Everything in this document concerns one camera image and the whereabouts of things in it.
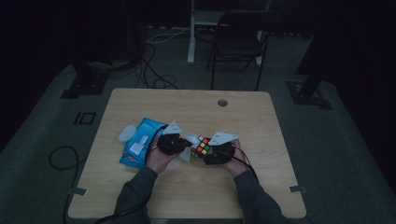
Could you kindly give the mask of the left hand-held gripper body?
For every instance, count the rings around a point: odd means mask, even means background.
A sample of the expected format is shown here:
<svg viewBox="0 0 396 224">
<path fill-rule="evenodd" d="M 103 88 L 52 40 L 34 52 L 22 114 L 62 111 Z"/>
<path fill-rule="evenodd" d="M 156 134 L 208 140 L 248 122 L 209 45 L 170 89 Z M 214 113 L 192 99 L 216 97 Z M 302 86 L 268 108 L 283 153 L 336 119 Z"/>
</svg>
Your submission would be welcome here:
<svg viewBox="0 0 396 224">
<path fill-rule="evenodd" d="M 181 153 L 185 149 L 182 146 L 182 139 L 184 138 L 180 136 L 181 133 L 182 129 L 175 121 L 172 121 L 163 129 L 157 142 L 158 149 L 166 155 Z"/>
</svg>

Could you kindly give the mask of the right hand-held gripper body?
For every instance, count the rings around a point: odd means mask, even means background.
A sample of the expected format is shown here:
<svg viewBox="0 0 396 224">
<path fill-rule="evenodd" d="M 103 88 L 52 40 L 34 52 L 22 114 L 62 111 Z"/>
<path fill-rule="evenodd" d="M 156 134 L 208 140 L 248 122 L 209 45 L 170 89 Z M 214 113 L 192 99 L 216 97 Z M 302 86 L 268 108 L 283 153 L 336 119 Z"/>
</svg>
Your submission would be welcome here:
<svg viewBox="0 0 396 224">
<path fill-rule="evenodd" d="M 215 132 L 210 138 L 210 150 L 207 155 L 212 154 L 216 161 L 214 164 L 207 165 L 224 164 L 230 161 L 235 153 L 232 141 L 236 138 L 237 135 L 233 133 Z"/>
</svg>

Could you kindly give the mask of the white wet wipe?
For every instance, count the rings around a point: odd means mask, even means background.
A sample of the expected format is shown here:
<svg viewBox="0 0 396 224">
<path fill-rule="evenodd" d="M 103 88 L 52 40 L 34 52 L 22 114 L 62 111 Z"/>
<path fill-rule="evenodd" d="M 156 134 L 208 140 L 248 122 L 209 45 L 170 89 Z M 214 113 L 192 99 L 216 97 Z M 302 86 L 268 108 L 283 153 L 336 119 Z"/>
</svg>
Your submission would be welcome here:
<svg viewBox="0 0 396 224">
<path fill-rule="evenodd" d="M 198 135 L 194 133 L 187 133 L 185 139 L 191 143 L 190 147 L 186 147 L 185 150 L 179 155 L 179 157 L 186 162 L 191 160 L 191 149 L 197 147 L 200 143 Z"/>
</svg>

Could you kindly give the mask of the multicoloured puzzle cube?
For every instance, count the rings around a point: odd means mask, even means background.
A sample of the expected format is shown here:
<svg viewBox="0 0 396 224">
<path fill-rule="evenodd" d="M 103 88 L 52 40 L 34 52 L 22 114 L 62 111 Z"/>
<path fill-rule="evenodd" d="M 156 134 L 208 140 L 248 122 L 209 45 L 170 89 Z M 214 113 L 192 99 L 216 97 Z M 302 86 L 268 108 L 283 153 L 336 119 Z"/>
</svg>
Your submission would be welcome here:
<svg viewBox="0 0 396 224">
<path fill-rule="evenodd" d="M 191 154 L 199 158 L 202 158 L 203 155 L 207 155 L 210 150 L 209 141 L 210 138 L 205 137 L 203 142 L 200 142 L 197 147 L 191 149 Z"/>
</svg>

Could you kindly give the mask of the blue wet wipes pack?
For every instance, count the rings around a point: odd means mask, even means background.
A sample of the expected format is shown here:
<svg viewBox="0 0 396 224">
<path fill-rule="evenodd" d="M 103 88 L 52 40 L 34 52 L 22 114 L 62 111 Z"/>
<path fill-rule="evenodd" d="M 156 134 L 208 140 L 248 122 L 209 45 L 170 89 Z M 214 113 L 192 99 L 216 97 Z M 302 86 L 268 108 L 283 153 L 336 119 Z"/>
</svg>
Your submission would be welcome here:
<svg viewBox="0 0 396 224">
<path fill-rule="evenodd" d="M 124 143 L 120 163 L 134 168 L 146 164 L 146 153 L 155 135 L 159 135 L 166 127 L 165 123 L 143 118 L 139 125 L 129 125 L 119 134 L 119 141 Z"/>
</svg>

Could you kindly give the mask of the person's right hand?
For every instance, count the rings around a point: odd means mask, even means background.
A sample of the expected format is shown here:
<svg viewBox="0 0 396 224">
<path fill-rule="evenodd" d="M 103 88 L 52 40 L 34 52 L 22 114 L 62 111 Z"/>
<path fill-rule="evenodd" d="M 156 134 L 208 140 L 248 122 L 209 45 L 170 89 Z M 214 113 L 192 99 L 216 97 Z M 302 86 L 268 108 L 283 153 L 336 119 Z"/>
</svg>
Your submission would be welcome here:
<svg viewBox="0 0 396 224">
<path fill-rule="evenodd" d="M 237 177 L 248 170 L 246 157 L 241 150 L 240 142 L 238 139 L 232 141 L 232 145 L 235 147 L 235 153 L 233 159 L 227 163 L 222 164 L 222 167 L 232 176 Z"/>
</svg>

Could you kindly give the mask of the person's left hand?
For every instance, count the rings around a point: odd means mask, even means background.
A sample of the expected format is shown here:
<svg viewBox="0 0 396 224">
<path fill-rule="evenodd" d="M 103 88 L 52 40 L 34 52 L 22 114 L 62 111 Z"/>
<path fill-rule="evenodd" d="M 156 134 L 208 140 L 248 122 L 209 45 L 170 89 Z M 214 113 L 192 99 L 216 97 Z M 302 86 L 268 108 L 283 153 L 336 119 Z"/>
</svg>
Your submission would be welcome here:
<svg viewBox="0 0 396 224">
<path fill-rule="evenodd" d="M 155 147 L 148 153 L 146 166 L 159 175 L 166 169 L 167 165 L 177 157 L 178 154 L 166 155 Z"/>
</svg>

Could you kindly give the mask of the black folding chair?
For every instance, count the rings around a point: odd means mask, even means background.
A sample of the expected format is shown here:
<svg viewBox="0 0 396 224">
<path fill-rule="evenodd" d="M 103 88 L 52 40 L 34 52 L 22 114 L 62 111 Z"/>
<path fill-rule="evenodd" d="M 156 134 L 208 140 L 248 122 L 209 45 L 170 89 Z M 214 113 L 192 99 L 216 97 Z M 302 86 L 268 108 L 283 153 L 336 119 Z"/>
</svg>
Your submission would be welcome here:
<svg viewBox="0 0 396 224">
<path fill-rule="evenodd" d="M 254 90 L 259 88 L 268 49 L 269 37 L 276 32 L 280 15 L 276 11 L 239 10 L 220 16 L 214 30 L 206 67 L 211 67 L 211 89 L 214 89 L 216 63 L 247 62 L 261 58 Z"/>
</svg>

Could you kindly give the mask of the black stand base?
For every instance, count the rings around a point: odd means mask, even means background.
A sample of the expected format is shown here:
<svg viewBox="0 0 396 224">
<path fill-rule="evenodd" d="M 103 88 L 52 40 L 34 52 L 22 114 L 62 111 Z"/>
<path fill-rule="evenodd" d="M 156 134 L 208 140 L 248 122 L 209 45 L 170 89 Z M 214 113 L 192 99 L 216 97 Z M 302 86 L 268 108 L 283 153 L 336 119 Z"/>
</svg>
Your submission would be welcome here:
<svg viewBox="0 0 396 224">
<path fill-rule="evenodd" d="M 80 95 L 101 95 L 109 73 L 91 67 L 85 62 L 72 63 L 76 77 L 68 90 L 63 91 L 62 99 L 77 99 Z"/>
<path fill-rule="evenodd" d="M 298 71 L 305 70 L 308 77 L 304 82 L 288 81 L 287 86 L 291 99 L 296 105 L 316 105 L 322 110 L 332 110 L 332 106 L 326 100 L 318 89 L 323 74 L 318 67 L 320 55 L 318 53 L 319 38 L 322 36 L 320 31 L 321 25 L 326 21 L 329 8 L 334 0 L 329 0 L 325 10 L 321 16 L 317 30 L 314 32 L 313 39 L 308 47 L 302 62 L 298 67 Z"/>
</svg>

